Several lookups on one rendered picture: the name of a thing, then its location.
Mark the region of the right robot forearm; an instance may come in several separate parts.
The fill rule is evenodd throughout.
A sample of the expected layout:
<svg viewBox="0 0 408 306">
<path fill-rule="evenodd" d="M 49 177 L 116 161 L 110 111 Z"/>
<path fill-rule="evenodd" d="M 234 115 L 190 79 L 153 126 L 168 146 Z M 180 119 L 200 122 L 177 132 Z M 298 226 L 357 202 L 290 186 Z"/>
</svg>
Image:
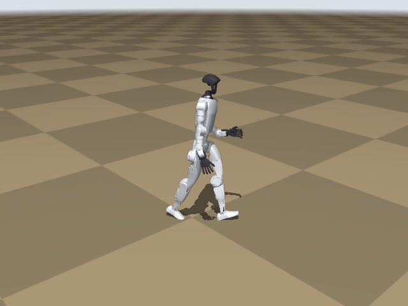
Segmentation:
<svg viewBox="0 0 408 306">
<path fill-rule="evenodd" d="M 195 140 L 196 140 L 196 145 L 197 145 L 196 146 L 196 151 L 198 152 L 198 155 L 201 158 L 201 157 L 204 157 L 205 155 L 203 153 L 203 146 L 202 146 L 204 137 L 200 136 L 200 133 L 201 133 L 201 128 L 197 127 L 196 128 L 196 133 L 195 133 Z"/>
</svg>

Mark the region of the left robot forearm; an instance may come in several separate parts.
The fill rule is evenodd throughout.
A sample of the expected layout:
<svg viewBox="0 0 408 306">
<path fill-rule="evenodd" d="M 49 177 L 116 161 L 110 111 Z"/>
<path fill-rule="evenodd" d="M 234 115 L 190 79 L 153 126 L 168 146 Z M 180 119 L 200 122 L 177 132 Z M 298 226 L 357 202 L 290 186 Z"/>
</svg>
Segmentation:
<svg viewBox="0 0 408 306">
<path fill-rule="evenodd" d="M 221 131 L 220 129 L 218 129 L 217 127 L 215 127 L 215 125 L 213 126 L 212 133 L 215 134 L 216 137 L 226 136 L 226 132 L 225 132 L 225 131 Z"/>
</svg>

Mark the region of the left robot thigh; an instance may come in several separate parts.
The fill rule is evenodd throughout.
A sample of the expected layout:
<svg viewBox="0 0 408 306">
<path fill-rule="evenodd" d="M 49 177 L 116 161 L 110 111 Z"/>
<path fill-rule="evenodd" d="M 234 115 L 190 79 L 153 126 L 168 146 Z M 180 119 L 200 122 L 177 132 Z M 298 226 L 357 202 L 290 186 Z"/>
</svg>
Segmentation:
<svg viewBox="0 0 408 306">
<path fill-rule="evenodd" d="M 208 155 L 209 161 L 215 165 L 215 167 L 212 166 L 212 168 L 215 170 L 216 174 L 212 176 L 210 179 L 210 182 L 213 186 L 219 186 L 221 185 L 222 182 L 222 177 L 223 177 L 223 166 L 222 166 L 222 160 L 221 160 L 221 155 L 215 145 L 214 142 L 209 141 L 209 147 L 206 153 L 210 153 Z"/>
</svg>

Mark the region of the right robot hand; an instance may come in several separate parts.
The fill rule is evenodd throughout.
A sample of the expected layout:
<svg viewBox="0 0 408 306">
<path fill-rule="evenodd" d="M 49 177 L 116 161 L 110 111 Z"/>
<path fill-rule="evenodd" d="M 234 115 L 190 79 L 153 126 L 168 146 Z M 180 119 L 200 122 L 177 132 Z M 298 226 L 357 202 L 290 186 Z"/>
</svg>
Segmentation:
<svg viewBox="0 0 408 306">
<path fill-rule="evenodd" d="M 215 165 L 213 164 L 213 163 L 211 163 L 206 157 L 206 153 L 205 153 L 205 151 L 203 151 L 203 153 L 204 153 L 204 157 L 199 157 L 199 159 L 201 159 L 201 167 L 202 167 L 202 171 L 203 171 L 203 174 L 205 174 L 205 172 L 206 172 L 206 174 L 208 174 L 208 172 L 209 173 L 211 173 L 210 172 L 210 170 L 213 172 L 213 170 L 212 170 L 212 168 L 211 168 L 211 166 L 210 166 L 210 164 L 213 166 L 213 167 L 215 167 Z M 210 170 L 209 170 L 209 168 L 210 168 Z M 205 169 L 205 172 L 204 172 L 204 169 Z M 207 169 L 206 169 L 207 168 Z M 208 172 L 207 172 L 207 170 L 208 170 Z"/>
</svg>

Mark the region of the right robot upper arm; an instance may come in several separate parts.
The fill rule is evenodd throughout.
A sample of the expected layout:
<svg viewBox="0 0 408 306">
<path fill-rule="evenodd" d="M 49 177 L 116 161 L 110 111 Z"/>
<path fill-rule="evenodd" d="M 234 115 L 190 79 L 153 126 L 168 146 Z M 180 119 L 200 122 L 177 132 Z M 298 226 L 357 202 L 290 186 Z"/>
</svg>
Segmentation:
<svg viewBox="0 0 408 306">
<path fill-rule="evenodd" d="M 207 101 L 200 101 L 196 105 L 196 110 L 197 110 L 196 128 L 197 127 L 201 128 L 200 135 L 205 135 L 206 132 L 207 132 L 206 127 L 203 126 L 204 121 L 205 121 L 205 113 L 207 111 L 207 108 L 208 108 Z"/>
</svg>

